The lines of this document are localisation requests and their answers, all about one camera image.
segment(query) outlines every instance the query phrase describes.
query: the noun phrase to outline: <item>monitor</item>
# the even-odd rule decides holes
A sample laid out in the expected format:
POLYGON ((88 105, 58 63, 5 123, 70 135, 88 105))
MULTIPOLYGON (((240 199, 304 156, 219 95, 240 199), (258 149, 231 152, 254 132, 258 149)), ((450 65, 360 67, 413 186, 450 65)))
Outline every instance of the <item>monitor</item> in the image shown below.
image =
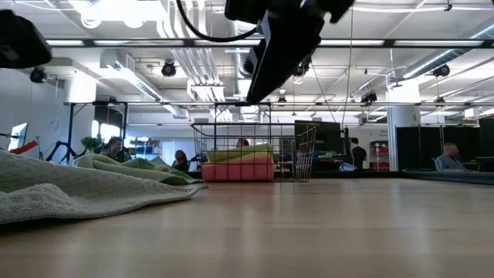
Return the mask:
POLYGON ((10 135, 10 144, 8 150, 14 150, 20 148, 25 144, 25 137, 28 133, 28 123, 20 124, 12 128, 10 135))

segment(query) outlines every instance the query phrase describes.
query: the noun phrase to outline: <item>ceiling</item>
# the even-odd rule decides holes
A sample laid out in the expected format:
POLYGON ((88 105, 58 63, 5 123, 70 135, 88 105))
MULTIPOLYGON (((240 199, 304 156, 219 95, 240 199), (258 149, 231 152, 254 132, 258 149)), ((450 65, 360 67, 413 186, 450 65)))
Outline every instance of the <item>ceiling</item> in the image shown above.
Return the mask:
MULTIPOLYGON (((132 0, 121 0, 118 3, 132 0)), ((167 0, 147 2, 160 3, 164 6, 167 0)), ((211 0, 206 2, 206 29, 209 35, 224 37, 232 36, 232 24, 224 17, 222 10, 225 0, 211 0)), ((348 12, 336 25, 327 23, 321 32, 324 39, 333 38, 362 38, 362 39, 467 39, 465 34, 478 24, 492 18, 491 0, 452 1, 454 7, 483 8, 485 10, 465 11, 451 10, 450 12, 395 12, 383 13, 379 10, 411 9, 411 8, 444 8, 446 0, 357 0, 356 7, 371 8, 372 12, 354 10, 348 12)), ((39 31, 50 39, 132 39, 132 38, 160 38, 156 31, 155 22, 145 22, 142 27, 132 29, 122 22, 103 21, 95 29, 87 29, 81 24, 78 11, 70 10, 68 1, 38 0, 38 1, 6 1, 0 0, 0 8, 11 8, 18 15, 31 20, 39 31)), ((215 66, 220 80, 225 86, 225 96, 232 97, 238 93, 237 75, 234 54, 227 53, 228 49, 212 49, 215 66)), ((332 101, 345 101, 347 97, 358 97, 363 93, 358 89, 375 77, 374 74, 389 70, 392 66, 403 68, 416 63, 420 59, 433 53, 434 49, 318 49, 313 55, 313 66, 305 75, 301 84, 294 84, 290 79, 281 89, 284 89, 288 102, 306 102, 320 100, 322 93, 332 101)), ((88 57, 96 57, 101 53, 95 49, 70 49, 55 51, 55 56, 68 56, 79 63, 91 67, 100 67, 88 57)), ((122 49, 120 55, 130 55, 136 62, 136 71, 169 100, 189 101, 186 94, 188 78, 178 74, 173 78, 165 78, 161 74, 161 67, 166 59, 173 59, 170 49, 122 49)), ((473 50, 458 59, 448 63, 452 69, 451 75, 468 69, 477 63, 494 56, 492 50, 473 50)), ((458 88, 467 88, 473 83, 494 76, 494 62, 487 63, 477 69, 451 79, 448 82, 434 86, 436 79, 425 76, 421 81, 421 99, 428 100, 458 88)), ((122 80, 108 80, 118 89, 121 100, 145 100, 139 90, 122 80)), ((372 83, 378 99, 385 101, 385 78, 378 78, 372 83)), ((98 89, 99 95, 111 94, 103 87, 98 89)), ((470 90, 450 100, 470 100, 473 97, 494 96, 494 83, 488 83, 478 90, 470 90)), ((268 97, 276 101, 278 92, 268 97)), ((139 111, 158 112, 159 107, 139 107, 139 111)))

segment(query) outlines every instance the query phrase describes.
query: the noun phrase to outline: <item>wire basket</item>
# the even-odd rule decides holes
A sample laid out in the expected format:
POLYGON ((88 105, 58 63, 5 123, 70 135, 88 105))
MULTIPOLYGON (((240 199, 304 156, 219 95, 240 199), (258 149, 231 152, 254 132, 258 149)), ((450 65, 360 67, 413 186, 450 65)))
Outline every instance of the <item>wire basket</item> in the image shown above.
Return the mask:
POLYGON ((206 181, 308 182, 318 124, 192 124, 206 181))

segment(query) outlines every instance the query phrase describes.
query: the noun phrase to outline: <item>wooden table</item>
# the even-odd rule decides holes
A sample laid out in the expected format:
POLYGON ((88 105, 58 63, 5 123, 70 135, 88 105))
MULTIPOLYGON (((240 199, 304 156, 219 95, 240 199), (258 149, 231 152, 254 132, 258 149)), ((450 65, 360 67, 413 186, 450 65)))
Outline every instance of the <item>wooden table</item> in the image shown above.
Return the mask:
POLYGON ((0 225, 0 277, 492 277, 494 188, 211 185, 83 222, 0 225))

